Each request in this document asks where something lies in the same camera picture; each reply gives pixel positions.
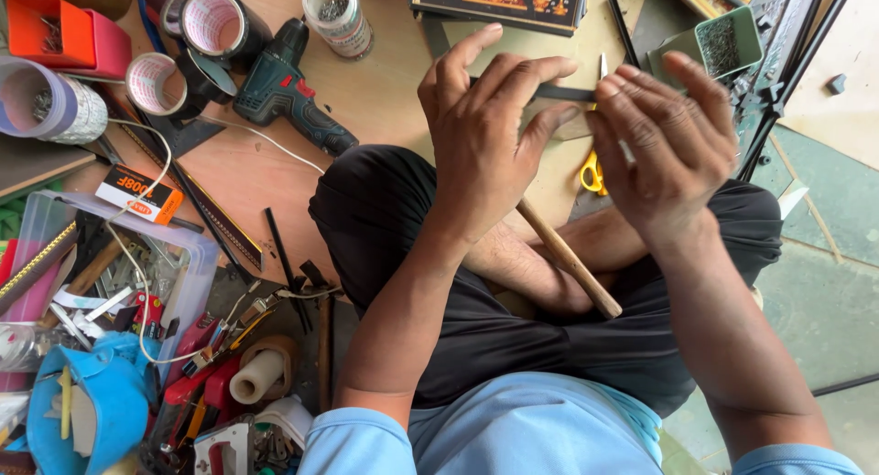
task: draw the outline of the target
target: wooden table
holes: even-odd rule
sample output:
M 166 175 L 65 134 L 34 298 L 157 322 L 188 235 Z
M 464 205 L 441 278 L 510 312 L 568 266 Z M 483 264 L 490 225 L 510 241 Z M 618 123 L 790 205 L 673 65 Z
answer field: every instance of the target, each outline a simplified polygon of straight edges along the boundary
M 272 31 L 292 17 L 302 16 L 301 0 L 243 1 L 267 22 Z M 602 52 L 607 54 L 611 70 L 623 58 L 622 45 L 605 1 L 589 0 L 589 11 L 573 38 L 505 29 L 501 42 L 480 56 L 471 67 L 471 73 L 478 75 L 500 51 L 532 57 L 562 54 L 577 59 L 581 65 L 580 70 L 566 80 L 566 86 L 593 88 L 598 76 L 599 55 Z M 418 83 L 431 63 L 421 28 L 413 20 L 406 0 L 361 2 L 375 34 L 374 49 L 363 60 L 349 62 L 339 58 L 319 35 L 311 34 L 301 65 L 309 86 L 317 91 L 315 101 L 321 108 L 324 104 L 330 105 L 331 116 L 354 133 L 361 144 L 396 144 L 433 162 L 431 139 L 416 96 Z M 620 3 L 627 13 L 627 24 L 634 27 L 643 0 L 620 0 Z M 132 35 L 135 54 L 152 51 L 136 5 L 119 24 Z M 446 33 L 454 43 L 481 25 L 449 24 Z M 166 46 L 175 48 L 170 41 L 166 41 Z M 239 84 L 242 80 L 242 76 L 236 77 Z M 118 93 L 124 93 L 123 86 L 116 88 Z M 244 123 L 230 106 L 212 104 L 205 114 Z M 261 131 L 324 169 L 331 164 L 329 156 L 311 145 L 283 119 Z M 127 165 L 147 174 L 158 173 L 158 166 L 119 127 L 111 125 L 106 134 Z M 555 226 L 568 219 L 579 188 L 577 172 L 590 147 L 590 138 L 549 144 L 541 169 L 526 193 L 547 221 Z M 271 207 L 291 264 L 298 266 L 305 259 L 311 259 L 326 277 L 337 281 L 326 245 L 308 214 L 308 202 L 318 177 L 314 169 L 279 151 L 262 137 L 238 129 L 220 133 L 188 152 L 180 163 L 263 247 L 266 267 L 261 274 L 244 257 L 240 258 L 254 275 L 270 281 L 285 280 L 280 261 L 270 255 L 275 244 L 262 211 Z M 94 192 L 105 173 L 105 166 L 90 166 L 68 177 L 65 189 Z M 178 216 L 201 223 L 188 202 L 178 211 Z M 515 211 L 507 221 L 523 237 L 533 237 L 530 227 Z M 221 259 L 221 265 L 224 265 L 225 257 L 221 256 Z

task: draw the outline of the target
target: yellow scissors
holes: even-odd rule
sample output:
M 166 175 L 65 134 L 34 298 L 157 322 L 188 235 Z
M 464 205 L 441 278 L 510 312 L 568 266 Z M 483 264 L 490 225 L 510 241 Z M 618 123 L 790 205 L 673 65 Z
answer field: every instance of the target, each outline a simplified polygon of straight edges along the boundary
M 608 59 L 605 57 L 605 54 L 601 54 L 601 60 L 599 65 L 599 78 L 604 78 L 608 75 Z M 591 182 L 586 183 L 586 172 L 591 173 Z M 605 189 L 604 186 L 604 173 L 601 171 L 601 165 L 599 165 L 599 157 L 595 154 L 595 149 L 593 148 L 589 151 L 589 155 L 586 158 L 586 163 L 580 168 L 580 185 L 583 186 L 584 189 L 587 189 L 590 192 L 596 192 L 598 195 L 607 195 L 608 189 Z

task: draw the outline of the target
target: hammer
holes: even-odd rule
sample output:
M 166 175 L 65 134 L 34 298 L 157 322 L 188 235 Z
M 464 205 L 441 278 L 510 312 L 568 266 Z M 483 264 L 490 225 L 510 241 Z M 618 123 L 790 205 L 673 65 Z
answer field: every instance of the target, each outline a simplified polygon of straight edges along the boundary
M 537 236 L 541 238 L 553 257 L 562 264 L 565 272 L 574 276 L 574 279 L 583 287 L 583 290 L 606 318 L 615 318 L 622 313 L 620 304 L 601 286 L 562 237 L 558 236 L 553 227 L 541 215 L 537 214 L 531 202 L 522 197 L 519 205 L 516 206 L 516 211 L 519 211 L 519 214 L 537 232 Z

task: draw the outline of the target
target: light blue shirt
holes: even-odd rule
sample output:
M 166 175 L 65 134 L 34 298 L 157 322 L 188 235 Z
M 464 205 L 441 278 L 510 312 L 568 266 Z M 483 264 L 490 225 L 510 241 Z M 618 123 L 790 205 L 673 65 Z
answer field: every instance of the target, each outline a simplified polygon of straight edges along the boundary
M 315 419 L 298 473 L 662 473 L 659 417 L 605 385 L 521 372 L 449 406 L 413 410 L 409 434 L 384 413 L 339 408 Z M 805 444 L 755 449 L 736 475 L 863 475 L 841 454 Z

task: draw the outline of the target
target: man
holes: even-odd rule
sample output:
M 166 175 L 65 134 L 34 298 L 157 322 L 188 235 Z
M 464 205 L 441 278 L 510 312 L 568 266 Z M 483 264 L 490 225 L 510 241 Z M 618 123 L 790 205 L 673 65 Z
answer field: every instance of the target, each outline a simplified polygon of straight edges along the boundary
M 734 472 L 861 473 L 830 450 L 748 290 L 780 255 L 781 221 L 770 194 L 727 180 L 738 138 L 726 90 L 684 54 L 665 66 L 689 98 L 630 66 L 597 86 L 587 118 L 615 208 L 559 234 L 621 304 L 606 321 L 501 221 L 579 113 L 549 108 L 519 137 L 537 86 L 576 70 L 562 57 L 500 54 L 469 86 L 467 66 L 501 31 L 468 36 L 418 89 L 435 170 L 366 146 L 319 182 L 310 212 L 361 321 L 300 472 L 659 473 L 660 417 L 697 384 Z M 545 315 L 513 317 L 482 278 Z

